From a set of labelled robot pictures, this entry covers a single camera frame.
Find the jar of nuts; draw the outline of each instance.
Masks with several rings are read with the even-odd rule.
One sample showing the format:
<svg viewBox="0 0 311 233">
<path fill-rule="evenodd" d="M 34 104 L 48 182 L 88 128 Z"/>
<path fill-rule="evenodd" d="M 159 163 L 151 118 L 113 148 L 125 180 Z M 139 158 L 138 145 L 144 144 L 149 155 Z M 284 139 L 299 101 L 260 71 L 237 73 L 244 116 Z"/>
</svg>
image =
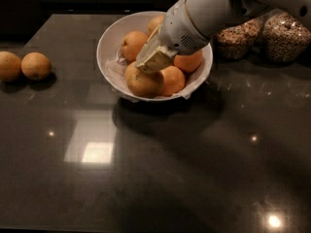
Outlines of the jar of nuts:
<svg viewBox="0 0 311 233">
<path fill-rule="evenodd" d="M 215 36 L 217 54 L 227 60 L 243 58 L 258 38 L 261 26 L 261 20 L 255 18 L 224 29 Z"/>
<path fill-rule="evenodd" d="M 311 33 L 286 12 L 274 15 L 264 24 L 261 52 L 271 62 L 295 61 L 311 43 Z"/>
</svg>

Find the orange fruit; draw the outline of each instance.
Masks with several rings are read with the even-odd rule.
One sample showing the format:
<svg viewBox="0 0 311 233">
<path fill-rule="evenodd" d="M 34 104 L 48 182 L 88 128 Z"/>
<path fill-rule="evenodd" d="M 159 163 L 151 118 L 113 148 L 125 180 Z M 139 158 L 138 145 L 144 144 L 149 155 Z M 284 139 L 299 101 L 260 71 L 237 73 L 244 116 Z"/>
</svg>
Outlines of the orange fruit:
<svg viewBox="0 0 311 233">
<path fill-rule="evenodd" d="M 137 54 L 147 43 L 148 36 L 141 31 L 128 32 L 121 42 L 121 54 L 129 62 L 136 60 Z"/>
<path fill-rule="evenodd" d="M 185 87 L 186 78 L 184 73 L 176 66 L 169 66 L 161 70 L 164 77 L 164 87 L 160 96 L 171 96 Z"/>
<path fill-rule="evenodd" d="M 130 63 L 124 73 L 128 89 L 135 95 L 155 98 L 163 89 L 164 77 L 160 71 L 145 74 L 135 67 L 136 61 Z"/>
<path fill-rule="evenodd" d="M 21 59 L 12 52 L 0 51 L 0 81 L 13 82 L 21 74 Z"/>
<path fill-rule="evenodd" d="M 174 58 L 174 66 L 177 66 L 185 73 L 194 72 L 202 63 L 203 50 L 198 50 L 192 55 L 177 54 Z"/>
<path fill-rule="evenodd" d="M 148 36 L 150 36 L 159 25 L 163 24 L 164 18 L 165 18 L 164 15 L 159 15 L 159 16 L 153 17 L 149 21 L 148 27 L 147 27 Z"/>
<path fill-rule="evenodd" d="M 30 52 L 21 60 L 21 71 L 32 81 L 45 79 L 52 71 L 50 60 L 39 52 Z"/>
</svg>

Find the bowl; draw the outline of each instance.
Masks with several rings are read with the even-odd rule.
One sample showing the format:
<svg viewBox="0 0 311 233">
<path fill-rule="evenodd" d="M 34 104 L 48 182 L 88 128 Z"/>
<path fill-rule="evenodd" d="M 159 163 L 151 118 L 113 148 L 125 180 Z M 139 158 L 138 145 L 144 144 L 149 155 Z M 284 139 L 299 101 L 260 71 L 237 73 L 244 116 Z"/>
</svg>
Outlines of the bowl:
<svg viewBox="0 0 311 233">
<path fill-rule="evenodd" d="M 165 13 L 156 11 L 141 12 L 122 17 L 107 28 L 97 45 L 96 57 L 100 72 L 120 97 L 131 102 L 163 102 L 180 97 L 189 99 L 191 94 L 206 81 L 210 74 L 213 52 L 211 45 L 207 45 L 203 48 L 203 61 L 201 65 L 187 76 L 185 88 L 180 92 L 170 97 L 158 96 L 155 98 L 139 97 L 131 93 L 123 75 L 129 63 L 122 60 L 120 53 L 121 41 L 125 34 L 130 31 L 146 32 L 149 21 L 158 15 L 165 15 Z"/>
</svg>

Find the dark table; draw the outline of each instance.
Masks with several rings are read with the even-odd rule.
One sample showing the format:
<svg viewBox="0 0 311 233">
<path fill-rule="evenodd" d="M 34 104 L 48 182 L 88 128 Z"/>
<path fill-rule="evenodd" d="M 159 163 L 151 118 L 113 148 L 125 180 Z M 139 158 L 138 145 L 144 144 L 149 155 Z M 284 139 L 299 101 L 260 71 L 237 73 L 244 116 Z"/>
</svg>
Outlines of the dark table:
<svg viewBox="0 0 311 233">
<path fill-rule="evenodd" d="M 131 103 L 95 54 L 121 17 L 53 15 L 14 50 L 44 53 L 53 75 L 0 83 L 0 227 L 310 232 L 310 51 L 285 66 L 216 56 L 189 100 Z"/>
</svg>

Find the robotic arm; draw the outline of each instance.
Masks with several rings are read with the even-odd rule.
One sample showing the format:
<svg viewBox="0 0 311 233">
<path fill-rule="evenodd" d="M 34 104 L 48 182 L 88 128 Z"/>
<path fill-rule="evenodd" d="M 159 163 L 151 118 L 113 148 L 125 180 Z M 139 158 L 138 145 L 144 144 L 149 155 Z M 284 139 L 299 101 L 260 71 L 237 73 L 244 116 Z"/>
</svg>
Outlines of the robotic arm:
<svg viewBox="0 0 311 233">
<path fill-rule="evenodd" d="M 139 53 L 136 67 L 145 73 L 163 69 L 176 54 L 192 54 L 219 31 L 273 8 L 287 11 L 311 30 L 311 0 L 179 0 Z"/>
</svg>

